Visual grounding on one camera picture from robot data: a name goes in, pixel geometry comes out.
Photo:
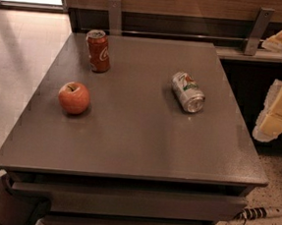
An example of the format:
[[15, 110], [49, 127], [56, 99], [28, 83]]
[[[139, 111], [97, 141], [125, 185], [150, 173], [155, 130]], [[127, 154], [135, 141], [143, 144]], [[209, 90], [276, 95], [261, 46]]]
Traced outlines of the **grey drawer cabinet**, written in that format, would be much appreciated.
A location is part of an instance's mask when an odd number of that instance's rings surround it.
[[[210, 43], [113, 36], [93, 72], [72, 34], [0, 149], [16, 190], [51, 199], [47, 225], [215, 225], [267, 185], [251, 135]], [[188, 73], [205, 96], [187, 113], [171, 85]], [[58, 100], [69, 82], [85, 112]]]

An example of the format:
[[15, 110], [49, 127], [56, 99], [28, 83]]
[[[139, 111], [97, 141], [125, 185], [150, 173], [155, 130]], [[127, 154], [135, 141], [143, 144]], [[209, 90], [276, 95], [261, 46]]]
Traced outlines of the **right metal bracket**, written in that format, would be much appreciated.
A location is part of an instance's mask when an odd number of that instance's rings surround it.
[[259, 42], [268, 27], [271, 17], [275, 10], [270, 8], [260, 8], [258, 15], [254, 20], [250, 35], [245, 41], [243, 53], [245, 56], [254, 56], [258, 50]]

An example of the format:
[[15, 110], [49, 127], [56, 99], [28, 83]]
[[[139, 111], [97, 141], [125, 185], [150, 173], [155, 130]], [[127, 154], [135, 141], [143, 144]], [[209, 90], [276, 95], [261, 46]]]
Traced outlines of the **red apple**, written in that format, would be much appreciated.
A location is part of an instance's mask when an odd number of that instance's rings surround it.
[[58, 100], [66, 113], [78, 115], [88, 108], [90, 94], [84, 84], [69, 82], [59, 89]]

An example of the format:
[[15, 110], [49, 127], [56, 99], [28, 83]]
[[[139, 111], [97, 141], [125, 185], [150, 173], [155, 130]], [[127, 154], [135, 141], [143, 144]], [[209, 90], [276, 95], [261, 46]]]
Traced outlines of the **red cola can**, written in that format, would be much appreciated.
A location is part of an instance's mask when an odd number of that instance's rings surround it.
[[94, 72], [104, 73], [110, 69], [108, 43], [104, 30], [94, 29], [86, 34], [89, 63]]

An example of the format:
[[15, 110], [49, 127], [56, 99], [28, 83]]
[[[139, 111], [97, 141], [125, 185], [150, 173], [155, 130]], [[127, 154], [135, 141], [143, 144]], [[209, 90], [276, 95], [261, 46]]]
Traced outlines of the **metal wall rail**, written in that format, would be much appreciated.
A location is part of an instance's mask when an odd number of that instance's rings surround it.
[[122, 34], [129, 34], [132, 36], [139, 35], [139, 36], [160, 36], [161, 38], [169, 38], [169, 37], [178, 37], [178, 38], [189, 38], [189, 39], [200, 39], [200, 40], [217, 40], [217, 41], [234, 41], [239, 43], [248, 43], [250, 41], [257, 42], [254, 39], [248, 38], [239, 38], [239, 37], [223, 37], [223, 36], [212, 36], [212, 35], [201, 35], [201, 34], [178, 34], [178, 33], [167, 33], [167, 32], [156, 32], [156, 31], [149, 31], [144, 32], [143, 30], [140, 31], [133, 31], [133, 30], [122, 30]]

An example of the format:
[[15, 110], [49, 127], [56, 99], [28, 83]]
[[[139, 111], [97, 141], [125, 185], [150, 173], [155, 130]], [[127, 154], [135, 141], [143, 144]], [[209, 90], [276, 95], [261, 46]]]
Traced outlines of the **dark chair seat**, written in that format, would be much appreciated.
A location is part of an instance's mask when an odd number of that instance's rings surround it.
[[15, 191], [7, 175], [0, 177], [0, 225], [35, 225], [51, 209], [50, 199]]

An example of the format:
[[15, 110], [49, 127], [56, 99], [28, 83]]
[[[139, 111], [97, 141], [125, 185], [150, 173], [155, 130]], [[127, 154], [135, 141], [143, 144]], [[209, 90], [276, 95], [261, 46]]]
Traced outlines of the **white power strip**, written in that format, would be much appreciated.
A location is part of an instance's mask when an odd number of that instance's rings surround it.
[[235, 216], [238, 220], [255, 220], [265, 218], [277, 218], [282, 216], [282, 208], [278, 207], [255, 207], [244, 208], [240, 213]]

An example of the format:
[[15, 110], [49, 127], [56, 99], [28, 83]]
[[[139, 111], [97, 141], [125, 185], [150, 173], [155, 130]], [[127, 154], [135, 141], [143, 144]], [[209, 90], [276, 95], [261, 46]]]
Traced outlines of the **metal bracket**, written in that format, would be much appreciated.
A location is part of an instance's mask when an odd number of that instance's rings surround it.
[[243, 53], [245, 56], [254, 56], [258, 50], [259, 42], [268, 27], [271, 17], [275, 10], [270, 8], [260, 8], [258, 15], [254, 20], [250, 35], [245, 41]]
[[109, 30], [111, 35], [122, 35], [122, 3], [121, 0], [108, 0]]

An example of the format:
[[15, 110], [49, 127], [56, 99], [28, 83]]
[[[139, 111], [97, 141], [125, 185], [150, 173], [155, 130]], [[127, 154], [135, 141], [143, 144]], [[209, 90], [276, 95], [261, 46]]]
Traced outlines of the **left metal bracket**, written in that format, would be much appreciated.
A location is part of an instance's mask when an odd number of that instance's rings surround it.
[[122, 35], [122, 3], [121, 0], [108, 0], [109, 30], [111, 35]]

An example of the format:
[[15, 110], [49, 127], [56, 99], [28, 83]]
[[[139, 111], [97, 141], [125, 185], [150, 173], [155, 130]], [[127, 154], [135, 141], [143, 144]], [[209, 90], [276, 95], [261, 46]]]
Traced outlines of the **silver 7up can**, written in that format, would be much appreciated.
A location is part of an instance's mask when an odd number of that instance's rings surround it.
[[205, 96], [195, 80], [185, 72], [177, 73], [171, 80], [174, 93], [187, 113], [199, 112], [205, 102]]

